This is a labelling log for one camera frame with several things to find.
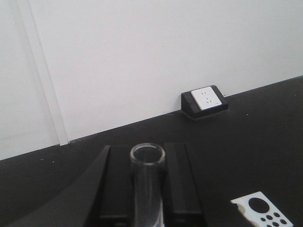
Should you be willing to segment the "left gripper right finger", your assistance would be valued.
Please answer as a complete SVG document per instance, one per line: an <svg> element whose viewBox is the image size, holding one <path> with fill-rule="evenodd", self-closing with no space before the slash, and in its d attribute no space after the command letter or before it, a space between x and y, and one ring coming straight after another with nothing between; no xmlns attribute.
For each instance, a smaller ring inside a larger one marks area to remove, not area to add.
<svg viewBox="0 0 303 227"><path fill-rule="evenodd" d="M167 174L164 184L164 220L167 227L206 227L186 146L165 143Z"/></svg>

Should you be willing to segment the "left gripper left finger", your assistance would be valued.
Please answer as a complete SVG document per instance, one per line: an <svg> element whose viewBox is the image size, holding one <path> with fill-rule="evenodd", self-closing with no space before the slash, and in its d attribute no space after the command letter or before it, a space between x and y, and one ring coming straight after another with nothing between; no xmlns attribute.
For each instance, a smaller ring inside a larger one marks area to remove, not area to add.
<svg viewBox="0 0 303 227"><path fill-rule="evenodd" d="M130 227L133 217L133 184L130 147L112 145L86 227Z"/></svg>

